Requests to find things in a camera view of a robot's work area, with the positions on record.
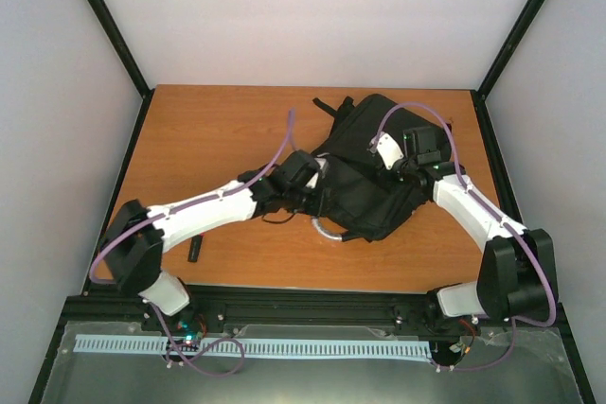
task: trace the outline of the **black metal frame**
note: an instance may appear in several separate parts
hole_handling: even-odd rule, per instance
[[[139,133],[153,98],[149,88],[126,45],[116,22],[103,0],[88,0],[99,22],[107,33],[116,53],[137,91],[142,103],[136,119],[133,135],[127,148],[110,200],[102,231],[107,227],[116,204],[126,170],[131,161]],[[490,90],[503,72],[515,48],[524,37],[532,20],[544,0],[528,0],[513,29],[509,33],[494,63],[478,90],[471,90],[473,106],[478,125],[489,158],[490,170],[502,209],[516,220],[521,220],[520,210],[515,201],[507,170],[492,128],[486,101]],[[222,288],[189,286],[194,299],[204,302],[205,314],[212,319],[215,329],[237,327],[246,324],[280,325],[363,325],[373,326],[389,332],[420,336],[424,340],[440,340],[452,337],[453,333],[438,336],[427,331],[424,326],[400,324],[398,316],[410,310],[421,309],[424,296],[417,294],[386,294],[360,292],[334,292],[311,290],[259,290],[242,288]],[[60,345],[65,324],[69,321],[117,321],[131,322],[143,320],[145,305],[140,299],[124,298],[115,290],[90,283],[87,279],[81,296],[68,297],[45,361],[29,402],[42,400],[52,364]],[[560,330],[568,359],[575,373],[581,397],[586,403],[595,403],[589,381],[580,360],[570,325],[563,307],[559,306],[555,326]]]

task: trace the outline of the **black cable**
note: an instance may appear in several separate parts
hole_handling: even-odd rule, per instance
[[[293,212],[287,219],[285,220],[280,220],[280,221],[272,221],[272,220],[266,220],[265,219],[265,215],[263,215],[261,217],[261,221],[263,222],[269,222],[270,224],[286,224],[288,221],[292,220],[294,218],[294,215],[296,215],[297,212]]]

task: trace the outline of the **orange wood surface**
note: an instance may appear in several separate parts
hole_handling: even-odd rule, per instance
[[[461,163],[473,182],[496,202],[467,91],[161,85],[116,209],[131,199],[144,205],[177,202],[258,168],[274,155],[291,107],[296,108],[296,144],[312,150],[327,137],[332,121],[312,104],[314,97],[336,107],[345,96],[357,103],[373,93],[437,109],[453,125]],[[188,283],[234,286],[425,292],[473,281],[481,260],[465,231],[431,203],[387,239],[373,243],[327,240],[299,215],[283,225],[249,220],[212,230],[195,264],[187,262],[188,246],[186,241],[164,255],[164,268]],[[109,277],[104,267],[98,274]]]

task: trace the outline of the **backpack strap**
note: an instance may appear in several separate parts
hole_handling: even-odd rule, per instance
[[[341,103],[341,106],[339,106],[336,110],[318,97],[314,98],[312,101],[313,104],[315,104],[318,108],[320,108],[326,114],[334,118],[334,122],[332,122],[332,128],[330,128],[329,135],[334,132],[334,130],[341,124],[341,122],[343,122],[343,120],[346,119],[348,115],[351,114],[354,109],[352,97],[345,97],[343,103]]]

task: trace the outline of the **black strap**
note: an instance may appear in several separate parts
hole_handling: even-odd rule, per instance
[[[341,234],[341,241],[352,241],[356,238],[362,238],[362,236],[351,231],[345,231],[343,234]]]
[[[337,116],[337,111],[332,107],[322,101],[320,98],[314,98],[313,104],[315,104],[318,108],[324,111],[326,114],[330,115],[332,118]]]
[[[332,128],[330,128],[329,135],[331,135],[332,132],[334,132],[334,130],[339,126],[339,124],[341,122],[343,122],[343,120],[345,120],[346,117],[348,115],[350,115],[351,112],[355,109],[355,106],[353,105],[352,97],[345,97],[345,99],[343,100],[343,103],[341,103],[341,106],[339,106],[339,108],[336,110],[333,107],[326,104],[320,98],[316,97],[312,101],[313,101],[313,104],[315,104],[318,108],[320,108],[326,114],[328,114],[332,118],[334,118],[334,122],[332,122]]]

